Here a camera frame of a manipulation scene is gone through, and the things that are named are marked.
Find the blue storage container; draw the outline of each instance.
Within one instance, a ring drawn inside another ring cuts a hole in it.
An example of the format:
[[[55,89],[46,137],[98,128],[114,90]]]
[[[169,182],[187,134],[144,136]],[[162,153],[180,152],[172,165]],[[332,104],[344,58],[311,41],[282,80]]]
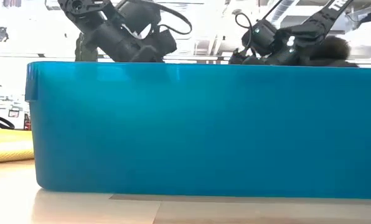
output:
[[[34,62],[26,100],[45,189],[371,198],[371,69]]]

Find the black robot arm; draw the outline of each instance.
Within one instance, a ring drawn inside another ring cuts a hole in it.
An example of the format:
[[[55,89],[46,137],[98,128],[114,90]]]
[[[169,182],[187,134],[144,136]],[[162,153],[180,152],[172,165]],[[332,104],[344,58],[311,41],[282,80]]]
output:
[[[101,48],[115,62],[163,62],[163,56],[177,49],[169,30],[172,28],[166,26],[169,29],[160,31],[165,26],[158,25],[160,10],[180,17],[192,29],[183,15],[152,0],[122,0],[117,6],[109,0],[58,2],[66,17],[84,34],[85,45],[90,49]],[[151,30],[141,39],[139,35],[148,25]]]
[[[277,35],[294,36],[298,47],[320,44],[353,0],[331,0],[301,25],[279,29]]]
[[[261,65],[300,65],[304,63],[308,60],[311,50],[324,41],[336,20],[352,1],[330,0],[320,11],[302,24],[278,30],[265,19],[266,15],[249,28],[242,37],[243,45],[259,53],[262,58],[246,57],[236,51],[232,57],[233,61]]]

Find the table surface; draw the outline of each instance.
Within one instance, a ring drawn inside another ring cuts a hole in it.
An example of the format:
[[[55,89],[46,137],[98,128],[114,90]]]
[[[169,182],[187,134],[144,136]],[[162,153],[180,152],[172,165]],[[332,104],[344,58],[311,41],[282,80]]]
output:
[[[0,164],[0,223],[371,224],[371,200],[57,193],[19,161]]]

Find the blue plastic bin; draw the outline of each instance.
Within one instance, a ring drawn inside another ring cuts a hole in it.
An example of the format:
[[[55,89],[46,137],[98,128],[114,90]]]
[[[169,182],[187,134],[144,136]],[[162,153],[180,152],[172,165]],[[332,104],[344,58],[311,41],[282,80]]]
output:
[[[371,198],[371,69],[34,62],[26,100],[45,189]]]

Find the yellow cloth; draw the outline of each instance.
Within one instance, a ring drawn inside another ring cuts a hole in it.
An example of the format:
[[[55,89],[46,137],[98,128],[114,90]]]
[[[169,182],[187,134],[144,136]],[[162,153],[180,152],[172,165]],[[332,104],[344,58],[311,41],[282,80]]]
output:
[[[34,150],[30,131],[0,129],[0,162],[33,158]]]

